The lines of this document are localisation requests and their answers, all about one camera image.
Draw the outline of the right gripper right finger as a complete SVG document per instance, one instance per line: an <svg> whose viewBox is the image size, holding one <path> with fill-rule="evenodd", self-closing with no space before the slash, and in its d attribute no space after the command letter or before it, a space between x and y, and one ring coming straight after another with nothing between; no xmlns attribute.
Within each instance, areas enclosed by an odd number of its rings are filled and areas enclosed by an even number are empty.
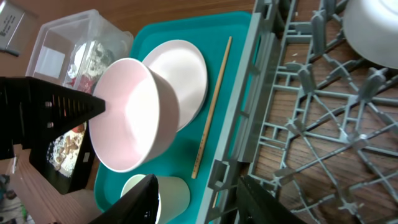
<svg viewBox="0 0 398 224"><path fill-rule="evenodd" d="M239 224L305 224L248 175L238 180L236 200Z"/></svg>

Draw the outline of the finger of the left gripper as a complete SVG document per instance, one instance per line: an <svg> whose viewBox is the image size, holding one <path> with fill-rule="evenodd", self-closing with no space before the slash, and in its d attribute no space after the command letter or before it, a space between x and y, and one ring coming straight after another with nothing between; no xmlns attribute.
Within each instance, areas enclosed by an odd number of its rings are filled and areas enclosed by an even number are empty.
<svg viewBox="0 0 398 224"><path fill-rule="evenodd" d="M105 112L105 101L89 93L33 77L1 77L1 159L14 145L44 147Z"/></svg>

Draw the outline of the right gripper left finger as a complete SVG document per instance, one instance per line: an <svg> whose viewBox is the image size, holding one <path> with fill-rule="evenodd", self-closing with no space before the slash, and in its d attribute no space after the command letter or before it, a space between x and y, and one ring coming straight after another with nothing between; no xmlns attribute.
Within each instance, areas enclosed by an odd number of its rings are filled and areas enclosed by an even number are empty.
<svg viewBox="0 0 398 224"><path fill-rule="evenodd" d="M158 180L150 174L89 224L155 224L158 207Z"/></svg>

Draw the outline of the orange carrot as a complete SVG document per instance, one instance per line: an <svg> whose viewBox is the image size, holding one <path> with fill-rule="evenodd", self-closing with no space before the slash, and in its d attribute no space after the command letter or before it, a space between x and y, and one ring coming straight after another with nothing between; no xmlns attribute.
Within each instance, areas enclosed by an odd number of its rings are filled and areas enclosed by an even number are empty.
<svg viewBox="0 0 398 224"><path fill-rule="evenodd" d="M72 129L74 133L84 133L86 129L86 123L80 124Z"/></svg>

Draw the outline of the peanut shells and rice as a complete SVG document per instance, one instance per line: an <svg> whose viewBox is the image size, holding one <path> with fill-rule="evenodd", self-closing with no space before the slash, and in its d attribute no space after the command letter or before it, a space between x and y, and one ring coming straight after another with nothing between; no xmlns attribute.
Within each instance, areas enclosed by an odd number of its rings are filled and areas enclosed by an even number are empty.
<svg viewBox="0 0 398 224"><path fill-rule="evenodd" d="M49 144L47 162L65 177L73 174L85 132L74 133L71 129Z"/></svg>

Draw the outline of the red snack wrapper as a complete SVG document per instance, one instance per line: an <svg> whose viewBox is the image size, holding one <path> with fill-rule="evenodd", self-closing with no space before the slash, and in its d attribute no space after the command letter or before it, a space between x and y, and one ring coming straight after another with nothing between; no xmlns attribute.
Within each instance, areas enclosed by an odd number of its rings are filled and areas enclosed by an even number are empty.
<svg viewBox="0 0 398 224"><path fill-rule="evenodd" d="M92 78L87 77L87 76L82 76L80 78L79 84L77 86L77 90L85 92L85 93L92 94L95 85L96 85L96 80L95 79L92 79Z"/></svg>

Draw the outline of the white napkin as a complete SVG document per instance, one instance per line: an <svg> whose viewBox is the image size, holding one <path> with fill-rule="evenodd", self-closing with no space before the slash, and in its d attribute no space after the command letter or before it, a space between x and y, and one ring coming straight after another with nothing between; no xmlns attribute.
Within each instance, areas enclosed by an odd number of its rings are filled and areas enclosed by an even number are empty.
<svg viewBox="0 0 398 224"><path fill-rule="evenodd" d="M95 42L91 41L79 46L67 71L70 79L77 78L87 71L94 45Z"/></svg>

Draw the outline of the aluminium foil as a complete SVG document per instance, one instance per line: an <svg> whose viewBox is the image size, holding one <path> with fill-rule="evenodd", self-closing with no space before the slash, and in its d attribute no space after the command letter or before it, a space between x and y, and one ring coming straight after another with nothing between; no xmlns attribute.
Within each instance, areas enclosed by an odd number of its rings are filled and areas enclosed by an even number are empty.
<svg viewBox="0 0 398 224"><path fill-rule="evenodd" d="M115 56L109 49L105 48L97 40L92 41L89 53L88 63L83 74L89 78L98 78L115 61Z"/></svg>

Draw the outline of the white bowl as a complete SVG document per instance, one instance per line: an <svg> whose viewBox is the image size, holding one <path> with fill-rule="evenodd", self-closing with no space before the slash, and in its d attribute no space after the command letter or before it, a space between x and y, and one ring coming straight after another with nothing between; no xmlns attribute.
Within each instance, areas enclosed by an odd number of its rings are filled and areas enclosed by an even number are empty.
<svg viewBox="0 0 398 224"><path fill-rule="evenodd" d="M397 0L349 0L343 31L360 56L397 68Z"/></svg>

